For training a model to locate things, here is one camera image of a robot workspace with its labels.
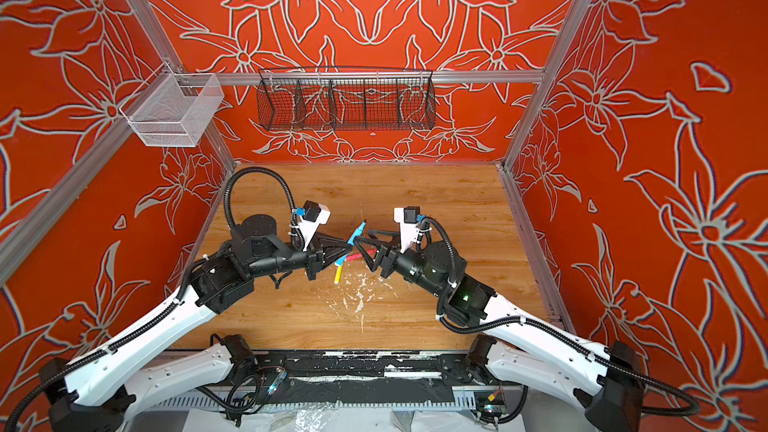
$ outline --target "white paint splatter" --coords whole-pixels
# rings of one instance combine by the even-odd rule
[[[355,313],[356,313],[356,314],[357,314],[358,312],[360,312],[360,311],[362,310],[362,308],[363,308],[363,307],[365,307],[365,304],[364,304],[364,303],[363,303],[363,301],[362,301],[362,294],[360,293],[360,291],[358,291],[358,293],[357,293],[357,297],[360,299],[360,303],[357,305],[357,309],[355,309]]]

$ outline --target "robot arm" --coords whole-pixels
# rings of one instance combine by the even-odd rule
[[[562,331],[466,274],[466,260],[458,255],[445,230],[418,207],[396,208],[394,216],[400,232],[373,230],[369,238],[356,238],[355,246],[372,272],[380,268],[383,278],[397,272],[436,296],[436,319],[449,330],[486,334],[468,354],[476,367],[496,379],[530,385],[561,398],[583,410],[600,430],[637,432],[641,413],[684,417],[700,411],[696,399],[682,390],[639,373],[637,355],[626,344],[617,341],[609,348]],[[432,242],[430,226],[437,228],[442,241]],[[422,249],[424,238],[428,245]],[[371,258],[363,245],[373,246],[376,255]],[[645,386],[688,405],[644,408]]]
[[[294,231],[290,243],[277,237],[271,216],[250,216],[242,224],[234,223],[229,194],[244,171],[267,173],[283,185]],[[164,364],[161,370],[140,368],[188,331],[253,292],[255,278],[270,276],[278,288],[284,277],[303,268],[308,279],[314,280],[318,272],[352,249],[345,239],[317,232],[328,221],[328,207],[306,202],[296,208],[288,186],[269,169],[238,171],[226,184],[224,211],[232,239],[215,254],[189,266],[173,295],[111,340],[69,362],[56,358],[44,365],[42,383],[8,417],[6,432],[15,431],[24,409],[41,393],[52,405],[49,419],[55,432],[109,432],[119,428],[124,418],[180,392],[242,378],[243,370],[252,369],[254,357],[240,336]]]

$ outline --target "blue marker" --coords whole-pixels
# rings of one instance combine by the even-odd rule
[[[350,237],[350,240],[346,241],[346,243],[347,243],[347,244],[353,244],[353,243],[355,243],[355,237],[357,237],[357,236],[359,236],[359,235],[362,235],[362,230],[363,230],[365,227],[366,227],[366,221],[362,221],[362,223],[360,224],[360,226],[359,226],[358,228],[356,228],[356,229],[355,229],[355,231],[352,233],[352,236]],[[337,267],[341,267],[341,265],[344,263],[344,259],[346,258],[346,256],[347,256],[347,255],[349,255],[349,253],[347,253],[347,254],[344,254],[343,256],[341,256],[341,258],[340,258],[339,260],[337,260],[337,261],[335,262],[335,264],[336,264],[336,266],[337,266]]]

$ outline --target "wire mesh basket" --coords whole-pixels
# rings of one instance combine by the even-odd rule
[[[435,87],[429,70],[336,66],[262,69],[259,74],[259,124],[266,130],[430,130],[435,126]]]
[[[173,74],[160,75],[157,81],[141,106],[125,116],[130,128],[146,146],[196,146],[224,100],[216,74],[205,86],[184,90]]]

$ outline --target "wooden table surface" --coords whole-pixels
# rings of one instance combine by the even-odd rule
[[[320,232],[348,238],[363,219],[368,228],[397,230],[394,207],[420,206],[446,229],[467,273],[528,312],[545,318],[538,287],[493,165],[275,165],[298,206],[305,200],[331,210]],[[264,174],[242,177],[232,212],[240,223],[253,214],[277,220],[286,240],[289,214],[283,189]],[[438,240],[439,234],[433,232]],[[223,207],[205,236],[200,256],[229,239]],[[242,334],[252,348],[466,349],[474,336],[454,334],[435,321],[436,299],[398,274],[383,280],[362,260],[344,264],[341,283],[331,266],[309,282],[296,271],[275,290],[269,278],[222,315],[182,337],[178,348],[206,348],[213,332]]]

